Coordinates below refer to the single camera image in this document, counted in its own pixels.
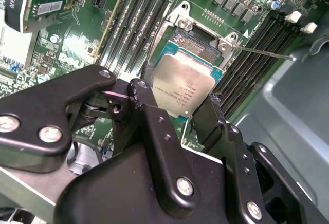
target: metal rod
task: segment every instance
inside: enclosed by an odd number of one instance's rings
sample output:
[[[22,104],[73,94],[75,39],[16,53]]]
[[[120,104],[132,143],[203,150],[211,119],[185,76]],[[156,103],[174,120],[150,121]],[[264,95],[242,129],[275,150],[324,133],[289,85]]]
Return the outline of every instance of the metal rod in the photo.
[[[252,52],[252,53],[259,53],[262,55],[267,55],[267,56],[271,56],[271,57],[275,57],[275,58],[279,58],[279,59],[285,59],[288,61],[296,61],[296,57],[292,57],[292,56],[288,56],[288,55],[282,55],[282,54],[277,54],[277,53],[271,53],[271,52],[267,52],[267,51],[261,51],[261,50],[257,50],[257,49],[253,49],[253,48],[245,48],[245,47],[240,47],[240,46],[233,46],[235,49],[240,49],[242,51],[247,51],[247,52]]]

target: mounting hole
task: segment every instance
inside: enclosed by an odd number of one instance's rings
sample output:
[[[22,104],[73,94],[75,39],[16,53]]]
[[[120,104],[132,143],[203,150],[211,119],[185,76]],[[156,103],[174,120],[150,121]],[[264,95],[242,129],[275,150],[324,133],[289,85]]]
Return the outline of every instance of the mounting hole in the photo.
[[[236,40],[236,34],[232,34],[232,35],[230,36],[230,38],[231,38],[232,41],[235,41],[235,40]]]
[[[263,11],[263,7],[262,6],[258,6],[256,9],[256,12],[260,13]]]
[[[146,83],[143,82],[143,81],[138,81],[137,84],[138,84],[140,87],[144,88],[144,89],[147,88]]]
[[[164,137],[164,139],[166,139],[167,141],[170,141],[171,140],[171,137],[170,137],[169,134],[166,134],[165,137]]]
[[[115,114],[120,113],[121,110],[122,110],[122,106],[120,104],[114,104],[112,106],[112,112]]]
[[[244,171],[245,171],[246,174],[250,174],[249,168],[245,167]]]

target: cable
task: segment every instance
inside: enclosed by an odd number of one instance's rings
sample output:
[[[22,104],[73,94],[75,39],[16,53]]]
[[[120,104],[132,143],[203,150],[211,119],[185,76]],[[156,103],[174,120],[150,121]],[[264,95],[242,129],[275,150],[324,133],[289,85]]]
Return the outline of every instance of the cable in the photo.
[[[89,148],[91,148],[93,151],[95,151],[96,156],[97,156],[97,159],[98,159],[98,162],[99,163],[102,163],[103,162],[102,154],[99,151],[99,149],[98,149],[97,146],[93,145],[92,143],[90,143],[88,141],[85,141],[85,140],[82,140],[82,139],[78,139],[78,138],[74,138],[74,141],[77,142],[77,143],[84,144],[84,145],[88,146]]]
[[[72,158],[67,160],[67,164],[71,165],[72,163],[74,163],[77,159],[78,153],[79,153],[79,146],[77,142],[73,142],[73,147],[74,147],[74,155],[72,156]]]
[[[101,164],[104,160],[102,157],[101,152],[99,151],[98,147],[93,145],[92,143],[88,142],[88,141],[84,141],[82,139],[78,139],[78,138],[73,138],[73,147],[74,147],[74,155],[72,158],[70,158],[69,160],[67,160],[68,165],[71,165],[73,162],[75,162],[75,160],[77,159],[78,156],[78,152],[79,152],[79,146],[78,143],[81,143],[83,145],[88,146],[89,148],[91,148],[93,151],[95,151],[96,156],[97,156],[97,160],[98,162]]]

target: gray metal panel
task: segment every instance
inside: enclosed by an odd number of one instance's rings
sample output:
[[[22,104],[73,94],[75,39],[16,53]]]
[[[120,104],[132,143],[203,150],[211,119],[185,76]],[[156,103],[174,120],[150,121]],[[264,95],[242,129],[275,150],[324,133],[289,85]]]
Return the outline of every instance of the gray metal panel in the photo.
[[[269,147],[329,219],[329,47],[296,51],[234,122]]]

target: screw hole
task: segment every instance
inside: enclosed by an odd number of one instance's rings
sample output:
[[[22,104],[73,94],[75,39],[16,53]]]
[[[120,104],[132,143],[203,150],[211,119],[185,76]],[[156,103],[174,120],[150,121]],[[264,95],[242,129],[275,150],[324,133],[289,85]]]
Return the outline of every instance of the screw hole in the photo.
[[[250,170],[249,170],[249,168],[245,167],[245,173],[246,173],[246,174],[250,174]]]
[[[139,81],[139,82],[137,82],[137,84],[138,84],[140,87],[144,88],[144,89],[147,88],[146,83],[144,83],[143,81]]]
[[[112,112],[115,113],[115,114],[120,113],[121,110],[122,110],[122,106],[120,104],[114,104],[112,106]]]
[[[166,134],[166,136],[164,137],[164,139],[166,139],[167,141],[170,141],[171,140],[171,137],[169,134]]]

